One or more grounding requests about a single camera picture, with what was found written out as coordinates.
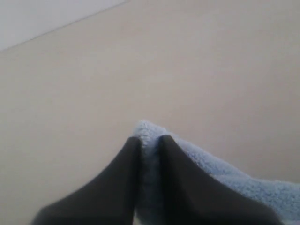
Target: light blue towel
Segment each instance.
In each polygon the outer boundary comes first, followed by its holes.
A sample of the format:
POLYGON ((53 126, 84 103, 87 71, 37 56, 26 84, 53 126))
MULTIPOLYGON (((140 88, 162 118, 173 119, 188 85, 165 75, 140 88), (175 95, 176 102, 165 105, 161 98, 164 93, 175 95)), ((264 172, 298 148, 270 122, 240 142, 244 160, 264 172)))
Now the light blue towel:
POLYGON ((134 136, 139 137, 142 141, 142 183, 136 212, 143 224, 164 224, 159 158, 156 148, 161 135, 171 135, 200 168, 221 183, 246 197, 270 206, 285 224, 299 224, 300 184, 252 178, 227 162, 180 139, 165 128, 142 120, 137 124, 134 136))

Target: black pointed object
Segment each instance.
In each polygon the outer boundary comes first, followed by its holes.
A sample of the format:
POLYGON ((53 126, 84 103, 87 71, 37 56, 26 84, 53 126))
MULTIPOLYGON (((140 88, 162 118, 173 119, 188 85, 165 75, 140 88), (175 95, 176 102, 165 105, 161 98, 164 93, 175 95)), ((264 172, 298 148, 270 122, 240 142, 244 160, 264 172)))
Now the black pointed object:
POLYGON ((269 207, 209 176, 171 136, 158 142, 164 211, 168 225, 280 225, 269 207))
POLYGON ((141 142, 130 137, 91 182, 43 208, 32 225, 131 225, 138 190, 141 142))

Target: towel fold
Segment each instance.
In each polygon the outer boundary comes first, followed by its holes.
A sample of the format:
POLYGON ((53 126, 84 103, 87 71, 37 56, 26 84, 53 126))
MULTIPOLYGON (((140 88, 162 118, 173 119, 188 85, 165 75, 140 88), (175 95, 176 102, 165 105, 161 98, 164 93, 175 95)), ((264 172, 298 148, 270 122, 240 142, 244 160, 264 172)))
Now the towel fold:
POLYGON ((142 141, 142 179, 136 212, 145 225, 164 224, 157 151, 157 141, 161 135, 171 135, 193 162, 213 178, 248 198, 270 206, 284 223, 290 225, 299 223, 300 184, 252 178, 198 146, 180 139, 165 128, 142 120, 134 131, 134 136, 142 141))

